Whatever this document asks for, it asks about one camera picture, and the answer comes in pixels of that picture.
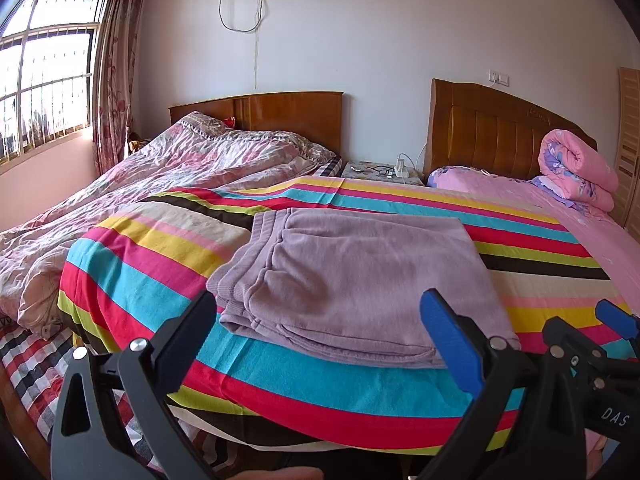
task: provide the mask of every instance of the human hand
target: human hand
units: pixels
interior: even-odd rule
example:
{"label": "human hand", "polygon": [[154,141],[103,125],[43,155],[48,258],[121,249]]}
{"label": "human hand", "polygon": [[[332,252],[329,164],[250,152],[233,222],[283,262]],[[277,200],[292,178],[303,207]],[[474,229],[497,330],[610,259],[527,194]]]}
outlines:
{"label": "human hand", "polygon": [[230,480],[322,480],[324,474],[314,467],[289,467],[278,471],[245,471]]}

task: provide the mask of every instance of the wall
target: wall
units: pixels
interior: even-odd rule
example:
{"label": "wall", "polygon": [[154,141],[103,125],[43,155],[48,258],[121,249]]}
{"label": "wall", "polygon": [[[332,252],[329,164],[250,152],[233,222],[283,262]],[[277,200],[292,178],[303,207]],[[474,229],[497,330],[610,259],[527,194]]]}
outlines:
{"label": "wall", "polygon": [[[237,28],[257,0],[225,0]],[[613,0],[267,0],[258,35],[225,30],[218,0],[145,0],[136,115],[143,134],[169,125],[167,107],[254,91],[342,90],[344,151],[379,162],[417,155],[434,77],[505,89],[579,124],[612,160],[619,66],[640,44]]]}
{"label": "wall", "polygon": [[24,224],[95,178],[90,128],[0,175],[0,232]]}
{"label": "wall", "polygon": [[27,222],[95,179],[91,130],[0,174],[0,231]]}

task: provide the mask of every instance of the silver bolt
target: silver bolt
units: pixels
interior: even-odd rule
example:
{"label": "silver bolt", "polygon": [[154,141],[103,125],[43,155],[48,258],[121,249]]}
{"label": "silver bolt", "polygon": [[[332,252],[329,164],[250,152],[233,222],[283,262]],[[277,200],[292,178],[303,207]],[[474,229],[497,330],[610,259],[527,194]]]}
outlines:
{"label": "silver bolt", "polygon": [[491,345],[491,348],[494,350],[501,351],[507,348],[507,342],[503,338],[497,336],[489,339],[489,345]]}
{"label": "silver bolt", "polygon": [[550,348],[551,355],[556,359],[562,359],[564,357],[564,350],[561,346],[553,345]]}
{"label": "silver bolt", "polygon": [[146,339],[139,337],[129,343],[129,349],[132,352],[142,352],[146,348]]}
{"label": "silver bolt", "polygon": [[74,359],[79,361],[80,359],[84,359],[89,351],[86,349],[86,346],[79,346],[74,350]]}

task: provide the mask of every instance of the window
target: window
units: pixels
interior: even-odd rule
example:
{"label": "window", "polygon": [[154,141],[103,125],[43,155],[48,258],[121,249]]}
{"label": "window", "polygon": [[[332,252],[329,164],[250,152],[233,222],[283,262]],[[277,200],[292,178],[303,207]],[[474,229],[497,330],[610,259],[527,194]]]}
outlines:
{"label": "window", "polygon": [[0,164],[90,124],[103,0],[25,0],[0,38]]}

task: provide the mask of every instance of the bedside table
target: bedside table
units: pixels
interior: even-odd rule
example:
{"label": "bedside table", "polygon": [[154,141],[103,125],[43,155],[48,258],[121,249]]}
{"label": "bedside table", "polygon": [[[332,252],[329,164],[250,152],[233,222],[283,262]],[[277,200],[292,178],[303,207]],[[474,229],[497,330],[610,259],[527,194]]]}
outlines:
{"label": "bedside table", "polygon": [[365,160],[350,160],[344,165],[343,178],[357,178],[359,180],[377,180],[378,182],[395,182],[408,186],[424,186],[417,171],[407,168],[409,177],[402,179],[394,173],[394,167],[390,164],[378,164]]}

